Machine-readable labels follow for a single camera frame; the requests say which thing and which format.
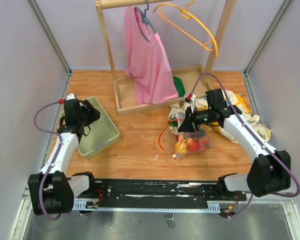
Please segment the red plush fruit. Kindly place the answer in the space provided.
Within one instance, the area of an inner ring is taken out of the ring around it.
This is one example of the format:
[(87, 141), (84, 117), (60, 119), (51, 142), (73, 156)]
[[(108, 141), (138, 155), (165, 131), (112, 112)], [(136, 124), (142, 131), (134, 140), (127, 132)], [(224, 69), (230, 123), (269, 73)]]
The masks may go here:
[(208, 136), (203, 136), (197, 139), (201, 151), (207, 150), (211, 146), (211, 139)]

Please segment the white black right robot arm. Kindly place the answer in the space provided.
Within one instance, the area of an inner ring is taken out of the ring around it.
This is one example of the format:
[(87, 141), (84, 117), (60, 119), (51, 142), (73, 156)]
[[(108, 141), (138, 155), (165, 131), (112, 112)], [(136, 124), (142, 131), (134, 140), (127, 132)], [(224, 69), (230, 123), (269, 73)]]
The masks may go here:
[(198, 110), (196, 96), (192, 93), (184, 95), (183, 101), (189, 106), (178, 131), (196, 133), (201, 125), (217, 122), (235, 138), (251, 161), (249, 173), (232, 173), (220, 178), (223, 183), (216, 188), (217, 196), (228, 200), (236, 191), (244, 191), (260, 198), (289, 189), (290, 155), (285, 150), (278, 151), (269, 145), (220, 88), (207, 91), (206, 100), (208, 108)]

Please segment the yellow plush fruit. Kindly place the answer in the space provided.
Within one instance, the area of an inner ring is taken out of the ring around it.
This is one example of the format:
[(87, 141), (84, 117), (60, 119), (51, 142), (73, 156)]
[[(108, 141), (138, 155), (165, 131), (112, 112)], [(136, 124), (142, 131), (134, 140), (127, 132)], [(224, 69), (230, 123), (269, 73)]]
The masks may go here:
[(177, 142), (174, 146), (174, 152), (185, 155), (188, 152), (188, 143), (185, 140)]

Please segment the clear zip top bag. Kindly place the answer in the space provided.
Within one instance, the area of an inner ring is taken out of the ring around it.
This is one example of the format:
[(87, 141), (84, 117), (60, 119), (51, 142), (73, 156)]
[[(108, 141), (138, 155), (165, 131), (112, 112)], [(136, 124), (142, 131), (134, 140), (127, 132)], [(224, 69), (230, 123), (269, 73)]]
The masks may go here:
[(186, 154), (175, 153), (175, 146), (174, 146), (173, 149), (165, 149), (162, 145), (161, 140), (162, 140), (162, 136), (165, 134), (166, 130), (170, 130), (170, 132), (175, 136), (175, 144), (177, 142), (180, 142), (180, 141), (186, 141), (187, 142), (187, 139), (189, 139), (189, 138), (193, 138), (198, 142), (198, 138), (208, 136), (206, 130), (203, 129), (203, 128), (200, 128), (196, 132), (178, 132), (178, 128), (183, 123), (184, 119), (185, 119), (185, 113), (184, 112), (172, 112), (169, 115), (168, 119), (167, 119), (167, 124), (166, 124), (165, 129), (158, 136), (158, 146), (160, 147), (160, 149), (165, 151), (165, 152), (170, 153), (174, 159), (180, 159), (180, 158), (184, 157), (187, 154), (194, 154), (194, 153), (207, 151), (212, 146), (212, 141), (210, 140), (211, 145), (210, 145), (210, 148), (208, 148), (207, 150), (200, 150), (199, 149), (198, 152), (189, 152), (189, 151), (187, 151)]

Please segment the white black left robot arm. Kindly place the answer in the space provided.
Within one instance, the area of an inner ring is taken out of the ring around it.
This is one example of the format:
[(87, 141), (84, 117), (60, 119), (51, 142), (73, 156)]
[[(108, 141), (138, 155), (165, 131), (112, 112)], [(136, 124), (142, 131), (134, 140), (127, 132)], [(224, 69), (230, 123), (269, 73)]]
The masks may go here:
[(88, 100), (79, 100), (74, 93), (57, 101), (64, 108), (60, 120), (55, 146), (42, 169), (28, 178), (28, 189), (35, 215), (44, 215), (55, 221), (61, 214), (72, 211), (75, 198), (80, 195), (91, 198), (97, 193), (97, 184), (91, 172), (66, 177), (70, 160), (82, 137), (85, 128), (100, 119), (101, 113)]

